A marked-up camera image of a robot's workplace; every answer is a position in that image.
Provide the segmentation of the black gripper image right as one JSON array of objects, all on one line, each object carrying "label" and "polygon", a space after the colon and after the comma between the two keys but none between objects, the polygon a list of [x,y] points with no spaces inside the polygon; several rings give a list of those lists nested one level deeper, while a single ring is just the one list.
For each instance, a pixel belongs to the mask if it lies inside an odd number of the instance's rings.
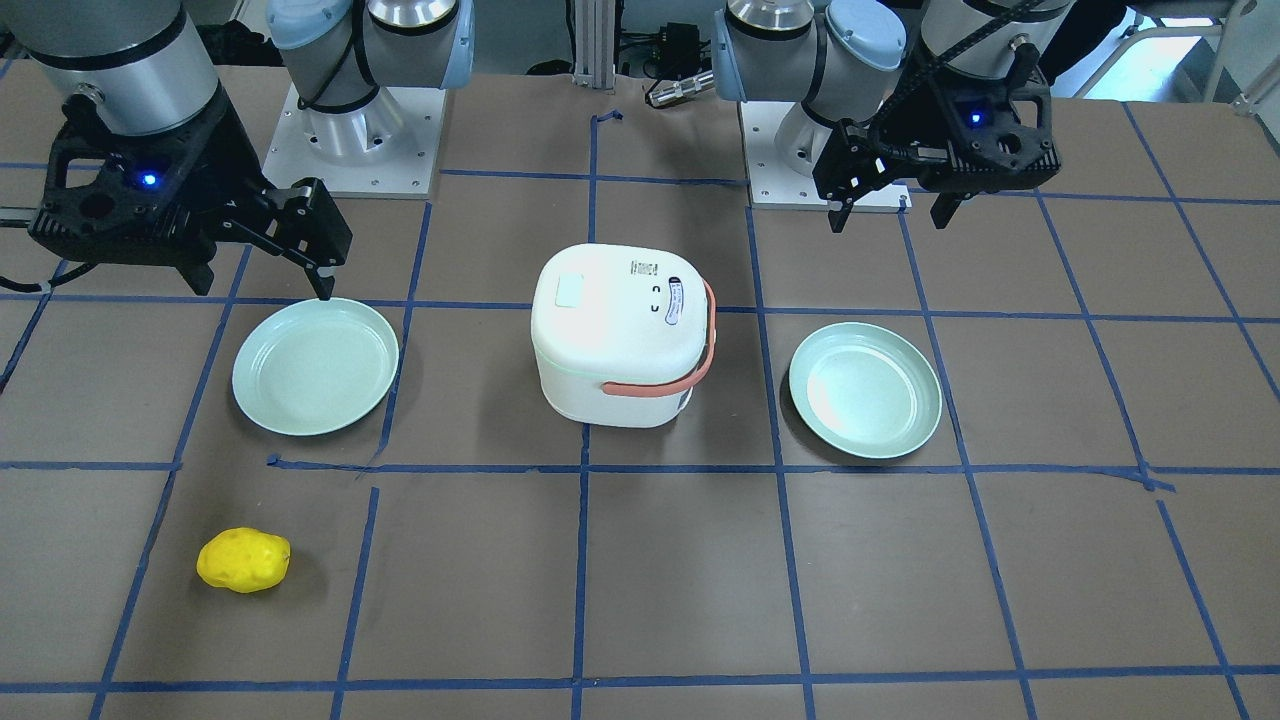
[{"label": "black gripper image right", "polygon": [[879,145],[854,120],[838,120],[812,170],[835,233],[858,200],[901,178],[936,192],[931,220],[946,229],[969,193],[1033,190],[1061,170],[1041,51],[1021,42],[993,77],[961,73],[924,44],[870,120]]}]

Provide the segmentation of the silver robot arm image right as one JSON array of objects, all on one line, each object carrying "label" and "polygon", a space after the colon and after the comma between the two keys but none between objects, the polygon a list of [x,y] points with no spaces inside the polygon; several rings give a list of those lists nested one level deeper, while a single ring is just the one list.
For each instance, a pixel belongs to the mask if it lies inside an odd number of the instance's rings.
[{"label": "silver robot arm image right", "polygon": [[945,228],[982,193],[1056,177],[1041,55],[1068,1],[928,1],[918,32],[881,1],[727,1],[710,44],[716,92],[739,105],[751,202],[904,211],[905,182]]}]

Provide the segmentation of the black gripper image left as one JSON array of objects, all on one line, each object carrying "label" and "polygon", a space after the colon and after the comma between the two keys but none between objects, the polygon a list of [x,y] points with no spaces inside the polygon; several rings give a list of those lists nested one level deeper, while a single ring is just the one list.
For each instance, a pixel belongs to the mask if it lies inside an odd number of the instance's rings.
[{"label": "black gripper image left", "polygon": [[63,104],[31,236],[74,263],[172,266],[197,295],[220,241],[300,266],[328,301],[353,232],[320,178],[269,186],[221,85],[191,119],[156,135],[108,129],[86,94]]}]

